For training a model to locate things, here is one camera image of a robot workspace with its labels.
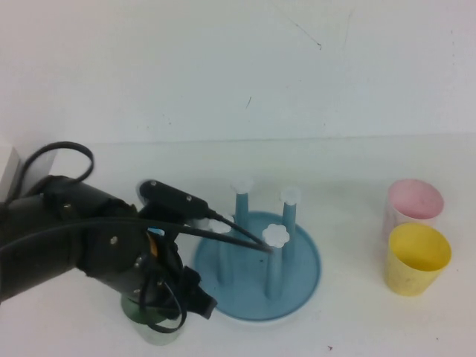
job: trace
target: black cable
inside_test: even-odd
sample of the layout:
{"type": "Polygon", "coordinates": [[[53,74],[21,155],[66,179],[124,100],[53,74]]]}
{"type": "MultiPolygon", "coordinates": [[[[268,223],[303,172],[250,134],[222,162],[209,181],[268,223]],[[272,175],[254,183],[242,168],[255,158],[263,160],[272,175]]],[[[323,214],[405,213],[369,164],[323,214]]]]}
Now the black cable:
{"type": "Polygon", "coordinates": [[[236,239],[233,237],[225,236],[224,234],[218,234],[210,231],[203,231],[197,228],[186,227],[183,225],[177,225],[169,222],[162,222],[154,219],[140,219],[140,218],[129,218],[129,217],[97,217],[97,218],[86,218],[86,219],[72,219],[70,221],[61,222],[55,225],[45,226],[43,228],[38,228],[35,231],[25,234],[22,237],[15,239],[12,242],[9,242],[6,245],[0,247],[0,253],[6,249],[12,248],[15,245],[21,244],[31,239],[38,239],[48,234],[58,233],[61,231],[68,231],[73,228],[104,228],[112,225],[128,225],[136,226],[138,228],[150,228],[150,227],[160,227],[164,231],[174,231],[183,234],[189,234],[192,236],[203,237],[212,240],[218,240],[219,242],[226,242],[234,245],[240,245],[242,247],[255,249],[257,251],[264,251],[267,253],[271,252],[271,248],[268,246],[262,246],[254,244],[251,242],[246,242],[244,240],[236,239]]]}
{"type": "Polygon", "coordinates": [[[53,150],[58,150],[58,149],[71,149],[74,151],[81,152],[91,161],[87,171],[85,171],[84,174],[82,174],[78,178],[73,179],[71,181],[72,184],[84,181],[89,177],[89,175],[91,175],[92,170],[94,169],[94,155],[90,149],[88,149],[84,145],[73,143],[71,141],[58,141],[56,143],[48,144],[38,149],[36,152],[33,153],[33,155],[31,155],[25,161],[25,164],[23,165],[22,170],[20,171],[18,181],[16,182],[16,185],[14,186],[12,193],[8,196],[7,200],[4,203],[5,206],[8,206],[12,201],[20,197],[20,193],[22,192],[22,187],[23,187],[23,181],[25,180],[27,171],[30,169],[30,166],[33,164],[33,162],[35,162],[35,160],[41,155],[53,150]]]}
{"type": "Polygon", "coordinates": [[[146,318],[147,326],[150,329],[153,329],[154,331],[160,332],[160,333],[173,333],[173,332],[179,330],[182,326],[184,326],[185,320],[187,320],[187,309],[185,309],[184,306],[182,306],[179,299],[177,298],[177,295],[173,292],[172,288],[170,288],[167,281],[160,280],[158,282],[162,283],[163,286],[165,286],[165,288],[169,291],[170,296],[172,296],[172,299],[174,300],[174,302],[177,306],[177,311],[180,315],[180,322],[178,323],[178,325],[176,327],[169,328],[169,327],[163,327],[163,326],[157,325],[154,321],[151,321],[149,319],[149,316],[148,316],[147,310],[146,310],[146,308],[147,308],[146,295],[147,295],[147,289],[149,288],[149,284],[150,284],[150,281],[152,280],[153,275],[154,274],[151,272],[151,273],[147,274],[145,279],[144,279],[144,286],[142,287],[141,294],[139,296],[139,310],[141,311],[141,313],[146,318]]]}
{"type": "Polygon", "coordinates": [[[250,232],[248,232],[246,229],[244,228],[241,228],[240,226],[238,226],[236,223],[233,223],[232,221],[229,221],[227,220],[224,216],[218,214],[216,211],[214,210],[209,210],[208,211],[208,218],[210,219],[215,219],[217,221],[220,221],[220,222],[223,222],[225,223],[226,225],[229,225],[230,227],[232,227],[235,231],[238,231],[240,232],[241,234],[244,234],[245,236],[247,236],[248,238],[251,238],[254,242],[256,242],[256,244],[259,244],[263,247],[267,247],[269,248],[269,245],[267,245],[265,242],[263,242],[261,239],[259,239],[258,237],[254,236],[253,234],[251,234],[250,232]]]}

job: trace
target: white flower-shaped cap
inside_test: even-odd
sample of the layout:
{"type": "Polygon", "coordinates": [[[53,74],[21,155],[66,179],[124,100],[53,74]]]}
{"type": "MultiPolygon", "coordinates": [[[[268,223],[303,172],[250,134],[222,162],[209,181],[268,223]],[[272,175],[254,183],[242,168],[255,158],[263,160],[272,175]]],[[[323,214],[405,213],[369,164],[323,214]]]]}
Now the white flower-shaped cap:
{"type": "Polygon", "coordinates": [[[239,195],[249,193],[253,185],[254,182],[251,177],[239,177],[231,182],[231,188],[239,195]]]}
{"type": "MultiPolygon", "coordinates": [[[[233,220],[233,217],[230,216],[229,214],[224,214],[223,215],[228,221],[230,222],[235,222],[233,220]]],[[[219,234],[225,234],[231,231],[231,227],[229,225],[226,225],[223,222],[217,221],[216,219],[211,219],[210,222],[208,223],[208,227],[210,227],[212,232],[219,233],[219,234]]]]}
{"type": "Polygon", "coordinates": [[[281,191],[280,199],[287,205],[294,206],[300,203],[300,189],[297,187],[287,187],[281,191]]]}
{"type": "Polygon", "coordinates": [[[269,225],[263,231],[265,242],[271,247],[282,248],[289,241],[289,233],[283,225],[269,225]]]}

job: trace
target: paper cup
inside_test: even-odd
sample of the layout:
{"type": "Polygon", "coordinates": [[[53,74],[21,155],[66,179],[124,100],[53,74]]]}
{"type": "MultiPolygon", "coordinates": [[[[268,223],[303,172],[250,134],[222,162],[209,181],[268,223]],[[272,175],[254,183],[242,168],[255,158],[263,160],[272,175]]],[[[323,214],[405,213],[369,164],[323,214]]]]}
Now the paper cup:
{"type": "Polygon", "coordinates": [[[419,223],[405,223],[390,234],[385,281],[397,294],[420,295],[450,259],[451,246],[439,231],[419,223]]]}
{"type": "Polygon", "coordinates": [[[427,182],[410,178],[394,182],[387,194],[383,238],[387,240],[390,232],[403,223],[434,225],[444,206],[441,193],[427,182]]]}

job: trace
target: green cup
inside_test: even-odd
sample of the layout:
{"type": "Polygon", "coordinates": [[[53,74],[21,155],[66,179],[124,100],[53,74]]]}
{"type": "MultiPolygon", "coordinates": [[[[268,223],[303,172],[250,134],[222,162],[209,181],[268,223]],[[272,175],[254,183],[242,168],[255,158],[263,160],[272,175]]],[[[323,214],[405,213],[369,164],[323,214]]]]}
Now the green cup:
{"type": "Polygon", "coordinates": [[[147,307],[144,314],[141,312],[139,305],[136,302],[125,296],[120,298],[120,305],[124,314],[131,321],[134,329],[149,344],[165,346],[166,344],[174,342],[181,334],[183,328],[172,333],[160,333],[147,326],[148,319],[153,321],[155,324],[167,328],[176,327],[179,323],[178,321],[166,319],[157,312],[157,309],[147,307]]]}

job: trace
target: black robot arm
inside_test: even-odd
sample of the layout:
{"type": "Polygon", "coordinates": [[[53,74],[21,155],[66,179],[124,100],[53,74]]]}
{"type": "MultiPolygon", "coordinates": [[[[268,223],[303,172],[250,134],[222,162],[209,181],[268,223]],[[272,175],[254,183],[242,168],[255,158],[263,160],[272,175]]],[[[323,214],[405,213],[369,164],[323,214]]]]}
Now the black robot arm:
{"type": "Polygon", "coordinates": [[[46,280],[78,268],[164,317],[181,320],[159,332],[172,332],[187,312],[209,318],[216,301],[200,287],[200,276],[184,267],[175,239],[179,233],[269,251],[269,247],[208,208],[207,202],[157,181],[145,181],[146,204],[134,205],[83,182],[94,166],[92,153],[69,142],[50,144],[25,163],[19,185],[0,210],[0,303],[46,280]],[[47,176],[19,198],[22,178],[39,155],[51,149],[77,149],[91,159],[80,178],[47,176]],[[185,226],[190,219],[214,218],[233,225],[255,243],[185,226]],[[160,228],[153,233],[148,228],[160,228]]]}

